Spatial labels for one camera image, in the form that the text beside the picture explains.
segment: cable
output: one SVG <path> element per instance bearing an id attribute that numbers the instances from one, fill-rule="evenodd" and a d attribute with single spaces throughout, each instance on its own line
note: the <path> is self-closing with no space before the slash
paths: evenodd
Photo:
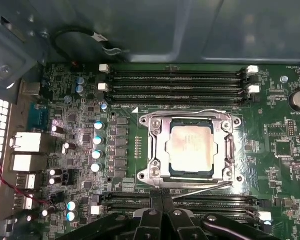
<path id="1" fill-rule="evenodd" d="M 57 45 L 57 38 L 60 37 L 63 34 L 67 34 L 67 33 L 81 33 L 81 34 L 85 34 L 88 35 L 90 37 L 93 37 L 95 35 L 95 32 L 88 29 L 88 28 L 84 28 L 81 26 L 66 26 L 66 27 L 62 27 L 57 29 L 56 31 L 54 31 L 51 34 L 51 46 L 55 49 L 55 51 L 61 55 L 62 57 L 64 57 L 66 60 L 70 61 L 72 63 L 72 65 L 77 66 L 78 63 L 76 61 L 74 61 L 72 59 L 72 57 L 70 57 L 62 48 L 60 48 Z M 113 47 L 109 41 L 107 40 L 103 40 L 103 41 L 99 41 L 99 43 L 103 46 L 103 51 L 109 55 L 109 56 L 113 56 L 116 58 L 117 61 L 119 62 L 125 62 L 125 60 L 122 57 L 116 56 L 116 54 L 108 54 L 108 52 L 111 52 L 113 50 L 120 50 L 119 48 Z"/>
<path id="2" fill-rule="evenodd" d="M 200 193 L 204 193 L 204 192 L 208 192 L 208 191 L 213 191 L 213 190 L 221 189 L 223 187 L 227 187 L 227 186 L 231 186 L 231 185 L 232 185 L 232 182 L 228 181 L 226 183 L 221 183 L 221 184 L 218 184 L 216 186 L 212 186 L 212 187 L 209 187 L 209 188 L 206 188 L 206 189 L 202 189 L 202 190 L 198 190 L 198 191 L 193 191 L 193 192 L 189 192 L 189 193 L 185 193 L 185 194 L 181 194 L 181 195 L 177 195 L 177 196 L 172 196 L 172 199 L 173 200 L 174 199 L 180 199 L 180 198 L 191 196 L 191 195 L 196 195 L 196 194 L 200 194 Z"/>
<path id="3" fill-rule="evenodd" d="M 1 163 L 1 159 L 0 159 L 0 181 L 2 184 L 8 186 L 9 188 L 13 189 L 17 194 L 21 194 L 23 196 L 25 196 L 26 198 L 28 199 L 32 199 L 33 201 L 39 203 L 39 204 L 49 204 L 50 202 L 48 201 L 44 201 L 44 200 L 40 200 L 40 199 L 37 199 L 25 192 L 23 192 L 21 189 L 17 188 L 16 186 L 14 185 L 11 185 L 10 183 L 8 183 L 2 176 L 2 173 L 3 173 L 3 166 L 2 166 L 2 163 Z"/>

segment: black capacitor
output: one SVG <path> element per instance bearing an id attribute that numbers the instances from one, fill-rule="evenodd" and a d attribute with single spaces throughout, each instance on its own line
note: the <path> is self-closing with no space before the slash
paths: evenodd
<path id="1" fill-rule="evenodd" d="M 51 169 L 49 172 L 50 176 L 60 176 L 62 175 L 61 169 Z"/>
<path id="2" fill-rule="evenodd" d="M 43 210 L 41 215 L 42 215 L 42 217 L 46 218 L 47 216 L 54 214 L 56 211 L 57 211 L 57 209 L 55 206 L 50 206 L 47 209 Z"/>
<path id="3" fill-rule="evenodd" d="M 59 126 L 53 126 L 51 128 L 51 131 L 53 133 L 57 133 L 57 134 L 64 134 L 65 133 L 65 130 L 62 127 L 59 127 Z"/>
<path id="4" fill-rule="evenodd" d="M 58 177 L 58 176 L 50 178 L 50 180 L 49 180 L 50 185 L 61 184 L 61 183 L 62 183 L 62 179 L 61 179 L 61 177 Z"/>
<path id="5" fill-rule="evenodd" d="M 77 145 L 75 145 L 74 143 L 68 143 L 66 142 L 64 145 L 63 145 L 64 149 L 70 149 L 70 150 L 75 150 Z"/>
<path id="6" fill-rule="evenodd" d="M 54 205 L 64 203 L 65 192 L 58 191 L 58 192 L 50 193 L 50 195 L 48 196 L 48 201 L 52 202 Z"/>

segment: screw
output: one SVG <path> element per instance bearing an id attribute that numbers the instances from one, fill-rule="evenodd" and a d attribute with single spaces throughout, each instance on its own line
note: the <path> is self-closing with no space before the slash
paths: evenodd
<path id="1" fill-rule="evenodd" d="M 180 216 L 180 215 L 182 214 L 182 211 L 180 211 L 180 210 L 175 210 L 175 211 L 173 212 L 173 214 L 176 215 L 176 216 Z"/>
<path id="2" fill-rule="evenodd" d="M 229 121 L 224 121 L 221 125 L 223 130 L 229 130 L 230 129 L 230 122 Z"/>
<path id="3" fill-rule="evenodd" d="M 3 74 L 8 74 L 10 72 L 11 68 L 9 67 L 9 65 L 2 65 L 0 67 L 0 72 Z"/>
<path id="4" fill-rule="evenodd" d="M 123 221 L 125 220 L 126 218 L 124 216 L 118 216 L 115 220 L 116 221 Z"/>
<path id="5" fill-rule="evenodd" d="M 29 18 L 28 18 L 29 22 L 31 23 L 34 23 L 35 22 L 35 17 L 33 15 L 31 15 Z"/>
<path id="6" fill-rule="evenodd" d="M 30 36 L 30 37 L 34 37 L 34 36 L 36 36 L 36 33 L 35 33 L 34 31 L 30 31 L 30 32 L 29 32 L 29 36 Z"/>
<path id="7" fill-rule="evenodd" d="M 208 220 L 214 222 L 217 221 L 217 218 L 215 216 L 208 216 Z"/>
<path id="8" fill-rule="evenodd" d="M 287 76 L 281 76 L 280 77 L 280 82 L 283 84 L 286 84 L 289 81 L 289 78 Z"/>
<path id="9" fill-rule="evenodd" d="M 152 123 L 152 125 L 153 125 L 154 127 L 159 127 L 160 123 L 159 123 L 158 121 L 154 121 L 154 122 Z"/>
<path id="10" fill-rule="evenodd" d="M 240 124 L 240 120 L 239 120 L 239 119 L 234 120 L 234 124 L 235 124 L 235 125 Z"/>
<path id="11" fill-rule="evenodd" d="M 47 33 L 46 31 L 40 33 L 40 36 L 44 39 L 48 39 L 50 37 L 49 33 Z"/>
<path id="12" fill-rule="evenodd" d="M 152 210 L 151 212 L 149 212 L 149 215 L 157 215 L 157 211 L 156 210 Z"/>
<path id="13" fill-rule="evenodd" d="M 160 174 L 159 168 L 154 167 L 154 168 L 151 169 L 151 175 L 153 177 L 157 177 L 157 176 L 159 176 L 159 174 Z"/>

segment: capacitor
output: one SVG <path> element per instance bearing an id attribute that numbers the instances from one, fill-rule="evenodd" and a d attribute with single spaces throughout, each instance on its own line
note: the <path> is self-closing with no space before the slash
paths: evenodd
<path id="1" fill-rule="evenodd" d="M 102 111 L 105 112 L 107 110 L 107 108 L 108 108 L 108 105 L 106 103 L 102 103 L 101 106 L 100 106 L 100 108 L 101 108 Z"/>
<path id="2" fill-rule="evenodd" d="M 61 184 L 61 183 L 62 183 L 61 177 L 53 177 L 53 178 L 50 178 L 50 180 L 49 180 L 50 185 Z"/>
<path id="3" fill-rule="evenodd" d="M 87 85 L 87 82 L 83 77 L 80 76 L 76 79 L 76 84 L 81 85 L 82 87 L 85 87 Z"/>
<path id="4" fill-rule="evenodd" d="M 73 222 L 78 217 L 77 211 L 70 211 L 66 214 L 66 220 L 69 222 Z"/>
<path id="5" fill-rule="evenodd" d="M 99 159 L 102 157 L 102 155 L 103 155 L 102 151 L 99 151 L 99 150 L 95 150 L 92 152 L 93 159 Z"/>
<path id="6" fill-rule="evenodd" d="M 66 205 L 66 208 L 69 211 L 74 211 L 75 209 L 77 209 L 79 207 L 79 202 L 77 200 L 73 200 L 68 202 L 68 204 Z"/>
<path id="7" fill-rule="evenodd" d="M 100 136 L 95 136 L 93 139 L 93 144 L 100 145 L 104 142 L 104 139 Z"/>
<path id="8" fill-rule="evenodd" d="M 94 173 L 97 173 L 99 171 L 101 171 L 103 168 L 102 164 L 97 162 L 97 163 L 94 163 L 91 165 L 91 171 L 94 172 Z"/>
<path id="9" fill-rule="evenodd" d="M 95 124 L 94 124 L 94 128 L 96 129 L 96 130 L 101 130 L 101 129 L 103 129 L 105 127 L 105 125 L 104 125 L 104 123 L 102 122 L 102 121 L 97 121 L 97 122 L 95 122 Z"/>
<path id="10" fill-rule="evenodd" d="M 79 94 L 81 97 L 86 94 L 86 90 L 83 86 L 79 85 L 75 88 L 75 92 Z"/>
<path id="11" fill-rule="evenodd" d="M 51 169 L 49 172 L 50 176 L 59 176 L 62 175 L 61 169 Z"/>
<path id="12" fill-rule="evenodd" d="M 63 145 L 64 149 L 69 149 L 69 150 L 75 150 L 77 145 L 75 145 L 74 143 L 68 143 L 66 142 L 64 145 Z"/>
<path id="13" fill-rule="evenodd" d="M 45 209 L 45 210 L 43 210 L 42 211 L 42 213 L 41 213 L 41 215 L 42 215 L 42 217 L 47 217 L 47 216 L 50 216 L 51 214 L 54 214 L 54 213 L 56 213 L 56 207 L 55 206 L 50 206 L 50 207 L 48 207 L 47 209 Z"/>
<path id="14" fill-rule="evenodd" d="M 62 127 L 59 127 L 59 126 L 53 126 L 51 128 L 51 131 L 53 133 L 57 133 L 57 134 L 64 134 L 65 133 L 65 130 Z"/>
<path id="15" fill-rule="evenodd" d="M 66 104 L 71 103 L 71 101 L 72 101 L 72 97 L 71 97 L 71 96 L 65 96 L 65 97 L 64 97 L 64 102 L 65 102 Z"/>

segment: cpu socket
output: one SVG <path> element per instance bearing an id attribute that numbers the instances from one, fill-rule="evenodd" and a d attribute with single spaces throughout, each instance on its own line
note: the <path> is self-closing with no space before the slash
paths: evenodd
<path id="1" fill-rule="evenodd" d="M 148 128 L 148 165 L 138 179 L 169 189 L 204 189 L 235 180 L 233 131 L 242 121 L 225 111 L 156 111 Z"/>

